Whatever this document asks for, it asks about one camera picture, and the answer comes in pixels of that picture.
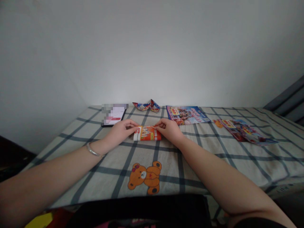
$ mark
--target checkered pattern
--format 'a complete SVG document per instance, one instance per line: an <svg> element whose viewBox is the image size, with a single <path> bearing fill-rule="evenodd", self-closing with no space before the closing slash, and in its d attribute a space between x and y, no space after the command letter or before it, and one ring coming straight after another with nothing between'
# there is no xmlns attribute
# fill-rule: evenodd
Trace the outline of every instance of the checkered pattern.
<svg viewBox="0 0 304 228"><path fill-rule="evenodd" d="M56 137L25 169L66 154L88 142L103 138L111 128L102 128L105 116L101 106L89 107ZM242 119L262 135L279 141L259 147L248 142L237 142L225 129L213 122L180 126L183 134L238 169L270 196L277 197L280 189L293 186L304 188L304 128L279 115L256 108L201 108L213 119ZM166 107L158 113L141 112L129 105L125 118L141 125L154 125L167 118ZM153 161L162 164L158 195L199 193L209 195L202 182L185 161L182 153L165 138L161 141L133 141L127 138L109 152L85 177L64 193L54 207L73 205L92 200L115 199L147 195L144 184L134 190L127 187L132 165L145 167ZM222 210L208 198L212 217Z"/></svg>

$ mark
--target finger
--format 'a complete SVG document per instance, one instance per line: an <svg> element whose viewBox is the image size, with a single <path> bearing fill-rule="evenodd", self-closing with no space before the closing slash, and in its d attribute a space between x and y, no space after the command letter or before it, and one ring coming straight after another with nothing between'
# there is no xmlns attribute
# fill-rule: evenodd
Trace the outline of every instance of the finger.
<svg viewBox="0 0 304 228"><path fill-rule="evenodd" d="M155 127L156 130L158 130L161 134L164 133L165 129L161 128L161 127Z"/></svg>
<svg viewBox="0 0 304 228"><path fill-rule="evenodd" d="M126 127L135 127L133 124L126 124Z"/></svg>
<svg viewBox="0 0 304 228"><path fill-rule="evenodd" d="M133 124L134 126L138 126L139 124L136 123L134 120L131 120L131 119L126 119L125 120L125 125L126 124Z"/></svg>
<svg viewBox="0 0 304 228"><path fill-rule="evenodd" d="M158 126L158 125L160 125L160 124L167 124L167 123L169 123L170 121L172 121L172 120L163 118L163 119L161 119L160 121L158 121L157 124L155 124L155 126Z"/></svg>
<svg viewBox="0 0 304 228"><path fill-rule="evenodd" d="M126 130L127 135L129 136L129 135L133 134L138 128L139 127L132 127L130 129Z"/></svg>

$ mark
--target bangle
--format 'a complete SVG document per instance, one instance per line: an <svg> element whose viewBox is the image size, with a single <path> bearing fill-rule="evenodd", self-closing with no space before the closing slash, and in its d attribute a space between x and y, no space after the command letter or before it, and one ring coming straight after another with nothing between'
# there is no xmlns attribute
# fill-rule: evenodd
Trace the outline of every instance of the bangle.
<svg viewBox="0 0 304 228"><path fill-rule="evenodd" d="M88 151L91 153L91 154L94 154L95 156L100 156L100 154L94 152L91 147L90 147L90 142L86 145L86 148L88 149Z"/></svg>

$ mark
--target orange paper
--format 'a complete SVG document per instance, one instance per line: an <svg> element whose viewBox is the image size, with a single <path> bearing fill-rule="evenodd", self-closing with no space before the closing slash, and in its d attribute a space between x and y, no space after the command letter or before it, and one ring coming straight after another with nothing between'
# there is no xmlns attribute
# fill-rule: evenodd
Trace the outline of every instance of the orange paper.
<svg viewBox="0 0 304 228"><path fill-rule="evenodd" d="M156 141L161 140L161 134L156 130L155 126L138 126L139 129L135 131L133 140L134 141Z"/></svg>

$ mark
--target cartoon bear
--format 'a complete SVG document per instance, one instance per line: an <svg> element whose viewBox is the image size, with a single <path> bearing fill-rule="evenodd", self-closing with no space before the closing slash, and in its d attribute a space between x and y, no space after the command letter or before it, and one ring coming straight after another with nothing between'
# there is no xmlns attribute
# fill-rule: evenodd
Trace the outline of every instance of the cartoon bear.
<svg viewBox="0 0 304 228"><path fill-rule="evenodd" d="M161 173L162 165L159 161L154 161L153 166L147 169L144 166L135 163L130 175L128 188L133 190L136 186L145 183L149 187L148 194L154 195L159 192L159 174Z"/></svg>

